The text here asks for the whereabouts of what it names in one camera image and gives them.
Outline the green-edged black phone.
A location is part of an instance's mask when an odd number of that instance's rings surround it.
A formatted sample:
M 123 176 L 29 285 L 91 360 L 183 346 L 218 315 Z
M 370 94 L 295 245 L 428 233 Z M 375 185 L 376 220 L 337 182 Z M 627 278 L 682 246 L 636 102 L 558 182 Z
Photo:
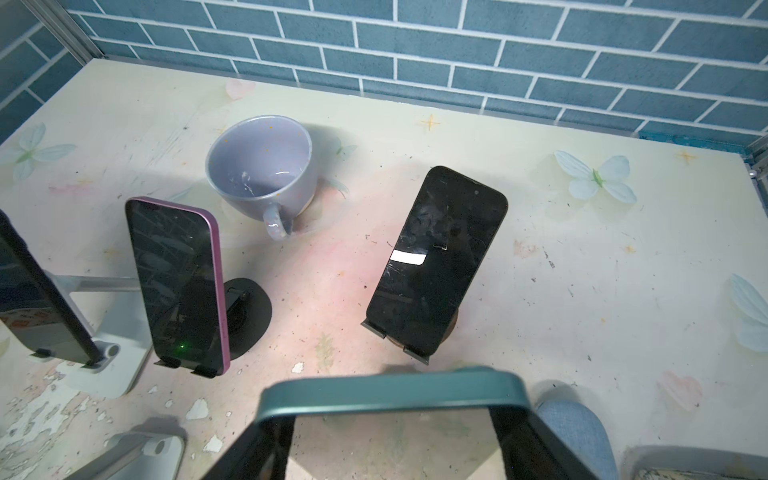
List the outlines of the green-edged black phone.
M 316 377 L 266 388 L 210 479 L 590 479 L 534 412 L 522 380 L 489 367 Z

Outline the white phone stand front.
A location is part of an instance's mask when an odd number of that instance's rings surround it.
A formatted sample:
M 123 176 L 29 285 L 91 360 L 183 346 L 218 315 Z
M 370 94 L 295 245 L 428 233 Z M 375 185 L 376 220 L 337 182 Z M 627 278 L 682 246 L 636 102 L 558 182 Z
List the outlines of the white phone stand front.
M 73 479 L 175 479 L 184 454 L 180 436 L 146 432 L 118 434 L 107 442 L 106 450 L 82 468 L 67 474 Z

